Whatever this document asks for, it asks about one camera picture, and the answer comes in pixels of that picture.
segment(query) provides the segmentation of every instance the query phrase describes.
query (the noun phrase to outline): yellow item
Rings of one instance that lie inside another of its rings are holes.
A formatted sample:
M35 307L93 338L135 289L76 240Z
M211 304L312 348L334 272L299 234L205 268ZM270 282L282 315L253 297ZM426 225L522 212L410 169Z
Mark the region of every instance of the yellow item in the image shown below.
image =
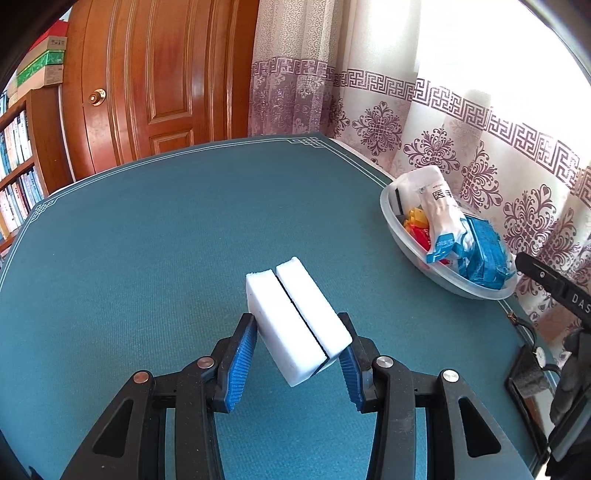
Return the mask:
M414 225L418 228L429 228L427 215L418 207L409 210L407 222L409 225Z
M414 209L414 224L419 228L429 228L427 215L420 208Z

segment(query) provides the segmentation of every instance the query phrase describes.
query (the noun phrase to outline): green box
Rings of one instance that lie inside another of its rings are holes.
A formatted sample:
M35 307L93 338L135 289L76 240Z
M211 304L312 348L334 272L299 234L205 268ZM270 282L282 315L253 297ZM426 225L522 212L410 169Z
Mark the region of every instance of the green box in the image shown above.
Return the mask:
M18 74L17 84L20 86L35 72L41 70L45 65L59 65L64 63L65 50L46 50L43 55L37 57L26 69Z

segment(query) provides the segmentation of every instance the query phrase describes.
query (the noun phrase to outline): white package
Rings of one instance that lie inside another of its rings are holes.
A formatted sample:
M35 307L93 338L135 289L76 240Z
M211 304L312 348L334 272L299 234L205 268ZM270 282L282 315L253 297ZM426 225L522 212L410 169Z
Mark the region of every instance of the white package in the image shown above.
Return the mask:
M418 190L418 195L429 220L431 248L426 255L427 263L437 262L449 255L452 259L467 257L474 237L447 182L437 180L427 184Z
M417 168L400 175L396 188L400 205L392 205L395 215L408 215L408 211L421 205L418 190L425 185L444 181L441 170L435 165Z

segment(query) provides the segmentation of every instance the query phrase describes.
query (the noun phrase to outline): patterned curtain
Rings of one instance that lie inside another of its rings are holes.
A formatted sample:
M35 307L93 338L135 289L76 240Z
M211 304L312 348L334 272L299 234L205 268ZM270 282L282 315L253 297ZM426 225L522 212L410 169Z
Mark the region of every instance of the patterned curtain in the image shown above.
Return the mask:
M250 135L321 131L455 195L589 289L591 86L518 0L261 0ZM558 358L577 320L522 279Z

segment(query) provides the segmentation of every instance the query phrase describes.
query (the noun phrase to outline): wooden door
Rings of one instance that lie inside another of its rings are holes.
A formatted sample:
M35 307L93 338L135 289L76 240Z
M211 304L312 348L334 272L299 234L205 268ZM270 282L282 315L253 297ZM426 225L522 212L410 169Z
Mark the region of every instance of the wooden door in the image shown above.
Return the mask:
M245 137L257 13L258 0L79 0L62 86L76 179Z

